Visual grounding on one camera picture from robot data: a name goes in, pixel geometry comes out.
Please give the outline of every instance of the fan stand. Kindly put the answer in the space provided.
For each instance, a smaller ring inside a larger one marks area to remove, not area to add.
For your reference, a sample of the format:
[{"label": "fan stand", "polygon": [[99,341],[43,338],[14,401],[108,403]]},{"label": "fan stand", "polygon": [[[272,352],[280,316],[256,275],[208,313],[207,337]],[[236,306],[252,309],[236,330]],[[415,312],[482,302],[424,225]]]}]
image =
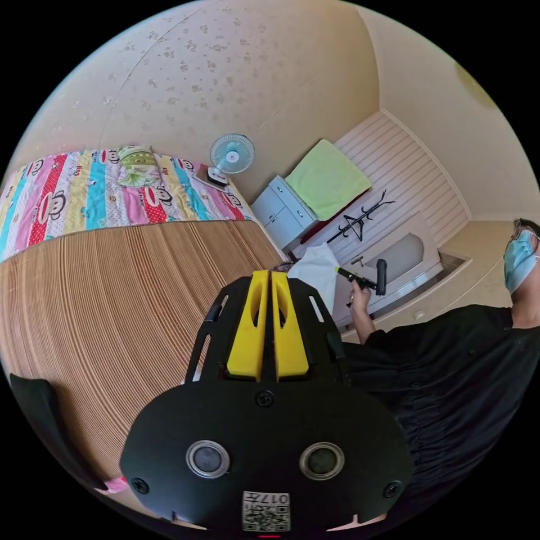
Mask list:
[{"label": "fan stand", "polygon": [[220,171],[217,167],[208,167],[208,179],[226,186],[229,183],[230,176]]}]

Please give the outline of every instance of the screw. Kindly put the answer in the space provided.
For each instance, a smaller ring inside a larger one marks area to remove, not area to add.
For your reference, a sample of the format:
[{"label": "screw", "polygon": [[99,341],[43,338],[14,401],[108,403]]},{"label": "screw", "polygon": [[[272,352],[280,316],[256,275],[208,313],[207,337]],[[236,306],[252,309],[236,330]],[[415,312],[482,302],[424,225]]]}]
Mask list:
[{"label": "screw", "polygon": [[274,403],[274,394],[268,390],[262,390],[255,396],[255,402],[259,407],[270,407]]},{"label": "screw", "polygon": [[135,491],[138,491],[141,495],[146,495],[150,488],[148,484],[142,478],[133,478],[131,480],[131,485]]},{"label": "screw", "polygon": [[386,499],[391,499],[399,493],[399,488],[401,487],[401,482],[390,482],[382,492],[383,496]]}]

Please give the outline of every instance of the electric fan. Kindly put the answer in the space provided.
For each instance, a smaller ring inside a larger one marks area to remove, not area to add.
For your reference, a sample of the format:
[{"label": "electric fan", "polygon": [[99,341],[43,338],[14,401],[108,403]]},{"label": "electric fan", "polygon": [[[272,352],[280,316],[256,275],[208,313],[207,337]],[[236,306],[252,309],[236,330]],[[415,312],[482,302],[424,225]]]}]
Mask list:
[{"label": "electric fan", "polygon": [[208,176],[214,182],[226,186],[229,183],[228,175],[246,170],[254,158],[255,148],[245,135],[224,135],[214,142],[210,150],[210,159],[214,166],[208,169]]}]

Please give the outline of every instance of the hand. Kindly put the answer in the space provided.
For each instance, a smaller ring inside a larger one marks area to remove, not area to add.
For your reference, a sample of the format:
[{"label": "hand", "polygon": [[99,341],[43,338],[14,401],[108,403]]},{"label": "hand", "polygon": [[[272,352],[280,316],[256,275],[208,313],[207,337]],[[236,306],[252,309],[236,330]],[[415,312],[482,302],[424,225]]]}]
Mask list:
[{"label": "hand", "polygon": [[367,305],[370,302],[371,290],[368,287],[360,288],[359,284],[355,281],[352,283],[353,288],[350,292],[351,295],[351,306],[350,312],[354,317],[355,315],[366,315],[367,314]]}]

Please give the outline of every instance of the spray gun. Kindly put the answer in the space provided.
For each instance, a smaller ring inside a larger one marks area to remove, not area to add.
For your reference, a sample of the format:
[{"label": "spray gun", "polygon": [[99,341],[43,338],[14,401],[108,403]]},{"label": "spray gun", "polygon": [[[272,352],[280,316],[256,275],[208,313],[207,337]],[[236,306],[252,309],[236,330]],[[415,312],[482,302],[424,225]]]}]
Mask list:
[{"label": "spray gun", "polygon": [[377,283],[366,277],[357,276],[343,268],[336,268],[336,272],[350,283],[355,281],[361,289],[364,289],[365,287],[373,289],[377,296],[384,296],[386,294],[386,261],[384,259],[379,259],[377,261]]}]

